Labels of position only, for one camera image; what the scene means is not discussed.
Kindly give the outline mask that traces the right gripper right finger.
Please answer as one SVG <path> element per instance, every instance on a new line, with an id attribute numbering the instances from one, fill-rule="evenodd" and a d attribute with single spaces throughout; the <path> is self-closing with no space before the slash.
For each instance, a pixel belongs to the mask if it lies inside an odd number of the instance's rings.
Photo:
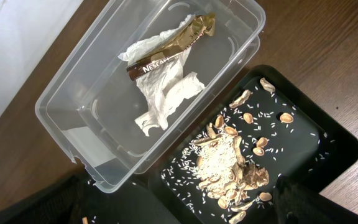
<path id="1" fill-rule="evenodd" d="M 273 203 L 279 224 L 358 224 L 358 215 L 292 181 L 278 178 Z"/>

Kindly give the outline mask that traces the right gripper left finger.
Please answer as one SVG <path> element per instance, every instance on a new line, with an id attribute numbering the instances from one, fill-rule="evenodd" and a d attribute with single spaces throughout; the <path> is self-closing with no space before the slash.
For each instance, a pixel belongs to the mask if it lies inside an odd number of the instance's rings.
<path id="1" fill-rule="evenodd" d="M 0 224 L 81 223 L 83 178 L 73 175 L 0 211 Z"/>

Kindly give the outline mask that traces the wooden chopstick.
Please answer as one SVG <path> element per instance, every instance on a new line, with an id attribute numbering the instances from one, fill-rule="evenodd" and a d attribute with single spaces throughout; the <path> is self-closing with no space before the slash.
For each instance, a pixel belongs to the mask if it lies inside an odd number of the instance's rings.
<path id="1" fill-rule="evenodd" d="M 86 217 L 83 217 L 82 222 L 83 222 L 83 224 L 88 224 L 88 219 Z"/>

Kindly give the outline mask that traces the food scraps nutshells and rice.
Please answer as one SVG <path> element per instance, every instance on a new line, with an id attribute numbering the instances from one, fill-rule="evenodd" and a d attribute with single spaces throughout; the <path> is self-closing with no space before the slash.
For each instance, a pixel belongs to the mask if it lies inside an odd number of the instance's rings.
<path id="1" fill-rule="evenodd" d="M 244 223 L 265 215 L 282 175 L 308 175 L 334 141 L 272 82 L 254 77 L 163 166 L 185 223 Z"/>

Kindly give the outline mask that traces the brown coffee stick wrapper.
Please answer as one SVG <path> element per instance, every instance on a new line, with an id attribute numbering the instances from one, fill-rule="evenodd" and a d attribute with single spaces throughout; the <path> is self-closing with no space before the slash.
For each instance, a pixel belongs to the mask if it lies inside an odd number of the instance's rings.
<path id="1" fill-rule="evenodd" d="M 213 36 L 215 32 L 215 13 L 191 16 L 191 19 L 165 42 L 147 52 L 140 59 L 130 64 L 126 70 L 132 81 L 158 69 L 166 62 L 180 55 L 191 47 L 201 36 Z"/>

